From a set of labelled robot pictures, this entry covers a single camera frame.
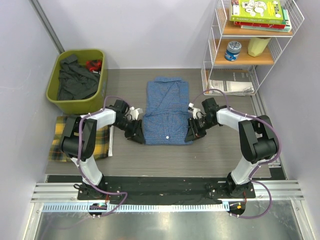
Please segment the blue checked long sleeve shirt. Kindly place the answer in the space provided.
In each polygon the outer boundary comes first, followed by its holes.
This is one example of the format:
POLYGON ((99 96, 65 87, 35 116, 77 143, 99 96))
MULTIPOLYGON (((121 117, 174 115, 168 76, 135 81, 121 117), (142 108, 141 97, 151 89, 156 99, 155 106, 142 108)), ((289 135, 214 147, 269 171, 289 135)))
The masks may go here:
POLYGON ((189 83, 180 77, 158 76, 146 87, 143 116, 145 144, 190 145, 188 133, 189 83))

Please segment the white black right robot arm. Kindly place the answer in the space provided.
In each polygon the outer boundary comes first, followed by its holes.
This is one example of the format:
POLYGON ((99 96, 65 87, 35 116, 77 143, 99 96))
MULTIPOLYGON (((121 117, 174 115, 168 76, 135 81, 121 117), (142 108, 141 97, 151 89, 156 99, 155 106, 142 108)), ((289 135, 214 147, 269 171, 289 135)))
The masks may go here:
POLYGON ((217 125, 238 131, 242 157, 236 168, 227 175, 225 194, 239 198, 249 188, 258 168, 280 152, 278 137, 266 115, 251 116, 226 105, 219 106, 213 97, 204 100, 202 106, 205 114, 200 117, 201 110, 193 103, 188 105, 190 117, 185 141, 203 138, 208 129, 217 125))

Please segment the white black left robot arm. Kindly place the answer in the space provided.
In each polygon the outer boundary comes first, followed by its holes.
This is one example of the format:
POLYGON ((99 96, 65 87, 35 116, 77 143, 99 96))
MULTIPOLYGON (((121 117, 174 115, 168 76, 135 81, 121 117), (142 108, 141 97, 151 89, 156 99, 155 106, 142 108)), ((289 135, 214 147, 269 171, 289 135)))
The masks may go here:
POLYGON ((144 144, 142 113, 141 108, 117 99, 113 105, 103 106, 96 112, 67 118, 60 138, 60 149, 78 168, 82 184, 89 188, 93 198, 100 200, 107 192, 105 177, 94 157, 97 130, 114 126, 124 131, 126 139, 144 144))

